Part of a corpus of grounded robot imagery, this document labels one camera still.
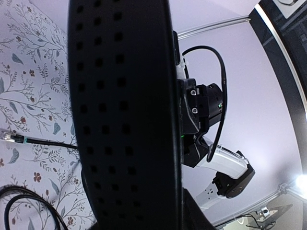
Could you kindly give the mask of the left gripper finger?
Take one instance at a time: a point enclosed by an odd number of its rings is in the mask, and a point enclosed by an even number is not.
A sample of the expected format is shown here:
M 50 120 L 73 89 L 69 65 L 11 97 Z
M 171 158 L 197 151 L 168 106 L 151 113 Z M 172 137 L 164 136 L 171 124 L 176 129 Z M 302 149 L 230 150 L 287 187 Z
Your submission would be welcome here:
M 213 225 L 205 217 L 200 207 L 186 188 L 183 188 L 182 229 L 213 230 Z

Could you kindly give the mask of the right aluminium frame post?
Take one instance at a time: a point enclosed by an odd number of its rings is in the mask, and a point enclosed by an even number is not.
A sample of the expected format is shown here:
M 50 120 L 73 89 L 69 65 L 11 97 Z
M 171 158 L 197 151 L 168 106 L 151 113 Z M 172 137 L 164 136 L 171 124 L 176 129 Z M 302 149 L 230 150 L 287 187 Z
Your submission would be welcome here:
M 250 21 L 249 16 L 240 16 L 240 17 L 236 17 L 236 18 L 226 19 L 226 20 L 213 22 L 213 23 L 206 24 L 206 25 L 201 25 L 201 26 L 194 27 L 194 28 L 191 28 L 191 29 L 187 29 L 183 32 L 178 33 L 177 37 L 178 37 L 178 40 L 183 40 L 183 39 L 190 38 L 192 36 L 202 34 L 202 33 L 207 32 L 207 31 L 220 29 L 220 28 L 223 28 L 223 27 L 236 25 L 236 24 L 240 24 L 240 23 L 247 23 L 249 21 Z

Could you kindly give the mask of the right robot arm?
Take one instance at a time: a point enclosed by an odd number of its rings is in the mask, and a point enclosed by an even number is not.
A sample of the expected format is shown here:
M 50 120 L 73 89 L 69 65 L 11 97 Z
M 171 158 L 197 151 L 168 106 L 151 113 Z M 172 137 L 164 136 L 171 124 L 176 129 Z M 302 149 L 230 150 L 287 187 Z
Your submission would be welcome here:
M 209 128 L 222 122 L 223 96 L 215 83 L 197 85 L 194 79 L 179 79 L 179 118 L 182 131 L 183 165 L 214 170 L 215 177 L 196 196 L 202 210 L 241 194 L 255 170 L 240 152 L 205 139 Z

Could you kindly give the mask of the black ethernet cable pulled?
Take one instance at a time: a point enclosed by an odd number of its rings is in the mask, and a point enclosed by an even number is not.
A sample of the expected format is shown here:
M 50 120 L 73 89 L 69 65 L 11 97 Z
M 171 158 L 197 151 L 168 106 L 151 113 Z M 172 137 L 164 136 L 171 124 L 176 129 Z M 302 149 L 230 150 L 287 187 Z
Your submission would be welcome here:
M 16 133 L 11 133 L 5 129 L 0 130 L 0 139 L 6 142 L 19 143 L 19 144 L 47 145 L 47 146 L 64 147 L 64 148 L 68 148 L 72 150 L 78 150 L 78 147 L 74 145 L 61 143 L 61 142 L 29 138 L 29 137 L 19 135 Z

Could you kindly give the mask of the black network switch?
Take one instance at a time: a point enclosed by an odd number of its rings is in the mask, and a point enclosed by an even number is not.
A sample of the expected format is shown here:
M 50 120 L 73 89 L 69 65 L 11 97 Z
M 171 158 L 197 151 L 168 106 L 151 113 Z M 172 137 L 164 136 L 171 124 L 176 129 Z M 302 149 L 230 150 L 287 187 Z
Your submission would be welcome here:
M 70 1 L 68 67 L 82 172 L 100 229 L 182 229 L 168 1 Z

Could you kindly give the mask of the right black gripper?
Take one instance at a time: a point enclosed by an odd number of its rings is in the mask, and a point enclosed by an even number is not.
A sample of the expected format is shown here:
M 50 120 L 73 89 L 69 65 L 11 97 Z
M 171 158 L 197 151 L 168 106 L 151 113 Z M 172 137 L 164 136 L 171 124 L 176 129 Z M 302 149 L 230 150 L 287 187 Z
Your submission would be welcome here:
M 227 109 L 227 93 L 212 83 L 196 85 L 194 79 L 177 79 L 179 124 L 183 134 L 183 164 L 194 168 L 206 158 L 211 162 L 221 136 Z M 214 142 L 204 140 L 219 123 Z

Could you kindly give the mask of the floral table mat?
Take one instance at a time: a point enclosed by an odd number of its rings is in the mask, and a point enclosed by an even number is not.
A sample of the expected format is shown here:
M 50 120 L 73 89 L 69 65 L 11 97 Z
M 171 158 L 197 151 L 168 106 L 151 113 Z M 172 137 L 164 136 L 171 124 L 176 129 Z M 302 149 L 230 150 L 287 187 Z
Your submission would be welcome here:
M 0 129 L 76 145 L 67 36 L 31 0 L 0 3 Z M 70 230 L 88 230 L 95 223 L 77 150 L 1 141 L 0 185 L 34 191 Z

